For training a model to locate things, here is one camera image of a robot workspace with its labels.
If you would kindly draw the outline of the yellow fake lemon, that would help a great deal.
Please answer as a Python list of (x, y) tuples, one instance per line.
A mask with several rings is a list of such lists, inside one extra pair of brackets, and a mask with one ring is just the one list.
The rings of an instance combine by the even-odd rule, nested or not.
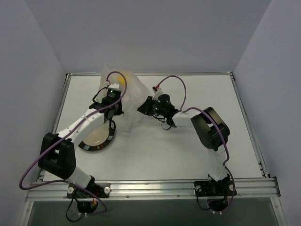
[(121, 86), (124, 87), (125, 83), (128, 83), (129, 72), (120, 70), (120, 73), (124, 76), (120, 75), (119, 73), (115, 73), (115, 80), (116, 82), (119, 82)]

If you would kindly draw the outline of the clear plastic bag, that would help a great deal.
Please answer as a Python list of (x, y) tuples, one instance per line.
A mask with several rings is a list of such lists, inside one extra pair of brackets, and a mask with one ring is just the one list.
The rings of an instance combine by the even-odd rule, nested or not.
[[(109, 81), (111, 83), (116, 82), (115, 73), (120, 73), (122, 69), (109, 68), (104, 66), (101, 71), (101, 81), (99, 89), (105, 87), (105, 81), (107, 75), (112, 73), (109, 77)], [(139, 78), (131, 71), (129, 72), (128, 83), (125, 83), (125, 86), (120, 86), (122, 92), (125, 92), (121, 102), (122, 102), (122, 110), (123, 114), (120, 116), (113, 117), (113, 120), (116, 122), (117, 130), (122, 132), (129, 132), (134, 126), (140, 123), (143, 115), (137, 111), (138, 107), (140, 107), (150, 96), (149, 89), (139, 80)]]

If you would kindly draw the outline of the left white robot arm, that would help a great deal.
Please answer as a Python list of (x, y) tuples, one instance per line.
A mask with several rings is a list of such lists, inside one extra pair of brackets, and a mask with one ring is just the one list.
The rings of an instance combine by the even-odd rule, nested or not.
[(114, 115), (121, 115), (121, 90), (118, 83), (104, 88), (106, 96), (99, 103), (94, 101), (86, 112), (68, 128), (57, 134), (47, 133), (42, 141), (38, 166), (78, 186), (83, 197), (94, 194), (95, 185), (91, 175), (76, 164), (75, 150), (78, 145), (97, 127), (105, 124)]

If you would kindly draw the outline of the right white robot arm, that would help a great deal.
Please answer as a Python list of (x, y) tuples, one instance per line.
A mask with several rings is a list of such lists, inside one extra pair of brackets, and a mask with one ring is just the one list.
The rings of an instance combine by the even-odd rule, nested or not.
[(205, 110), (191, 107), (180, 111), (171, 104), (168, 94), (162, 94), (157, 100), (147, 97), (137, 111), (147, 116), (162, 116), (173, 128), (193, 127), (202, 145), (208, 150), (210, 191), (220, 194), (225, 190), (225, 183), (230, 181), (230, 174), (225, 168), (230, 158), (226, 147), (230, 129), (212, 107)]

